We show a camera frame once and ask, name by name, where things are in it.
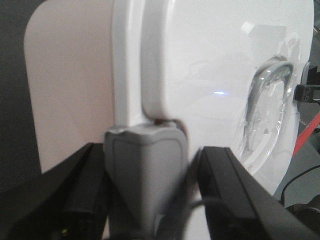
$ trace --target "white curved panel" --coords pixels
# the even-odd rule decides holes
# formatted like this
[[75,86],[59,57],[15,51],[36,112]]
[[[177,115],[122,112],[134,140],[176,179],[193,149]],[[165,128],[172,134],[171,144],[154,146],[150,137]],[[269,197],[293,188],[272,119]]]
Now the white curved panel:
[[41,170],[114,125],[112,0],[47,0],[33,13],[24,52]]
[[[299,83],[312,36],[312,0],[149,0],[141,38],[145,114],[183,125],[189,160],[203,146],[230,147],[240,159],[257,70],[281,56],[293,63],[293,85]],[[293,94],[288,102],[274,151],[261,170],[247,168],[271,194],[297,136]]]

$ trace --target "black cable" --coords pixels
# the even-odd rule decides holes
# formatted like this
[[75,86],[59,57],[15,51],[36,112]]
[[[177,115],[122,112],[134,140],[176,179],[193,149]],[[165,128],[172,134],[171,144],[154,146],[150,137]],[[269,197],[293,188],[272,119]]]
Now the black cable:
[[283,188],[283,190],[282,190],[281,197],[280,197],[280,203],[281,203],[282,205],[285,205],[285,191],[286,191],[286,189],[289,187],[289,185],[290,185],[293,181],[295,181],[296,179],[300,178],[301,176],[303,176],[303,175],[311,172],[312,170],[318,169],[318,168],[320,168],[320,165],[316,165],[316,166],[314,166],[314,167],[311,167],[311,168],[309,168],[308,170],[306,170],[306,171],[298,174],[297,176],[295,176],[294,178],[292,178],[290,181],[288,181],[288,183],[284,186],[284,188]]

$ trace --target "red object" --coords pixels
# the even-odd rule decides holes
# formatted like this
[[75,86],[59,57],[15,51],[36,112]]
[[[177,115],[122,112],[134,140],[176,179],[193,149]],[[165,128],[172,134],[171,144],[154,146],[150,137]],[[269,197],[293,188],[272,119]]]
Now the red object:
[[296,138],[295,147],[293,151],[293,155],[296,155],[296,153],[300,150],[300,148],[305,144],[307,139],[310,137],[310,135],[313,133],[315,128],[320,123],[320,112],[315,116],[315,118],[309,123],[309,125],[299,134],[299,136]]

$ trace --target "white plastic casing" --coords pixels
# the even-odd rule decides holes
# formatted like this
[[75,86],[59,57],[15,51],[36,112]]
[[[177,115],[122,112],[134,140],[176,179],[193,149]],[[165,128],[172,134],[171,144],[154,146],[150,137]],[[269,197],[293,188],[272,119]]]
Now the white plastic casing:
[[[280,56],[293,63],[299,83],[312,36],[311,0],[148,0],[141,38],[145,114],[183,126],[190,160],[203,146],[230,147],[237,155],[257,69]],[[271,194],[297,137],[299,113],[290,99],[275,149],[251,172]]]

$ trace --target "black metal bracket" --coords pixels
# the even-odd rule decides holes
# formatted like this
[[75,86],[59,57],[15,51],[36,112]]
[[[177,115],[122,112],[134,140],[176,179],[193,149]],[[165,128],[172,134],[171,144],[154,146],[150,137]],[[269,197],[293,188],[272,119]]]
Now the black metal bracket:
[[294,99],[301,103],[320,104],[320,85],[297,85]]

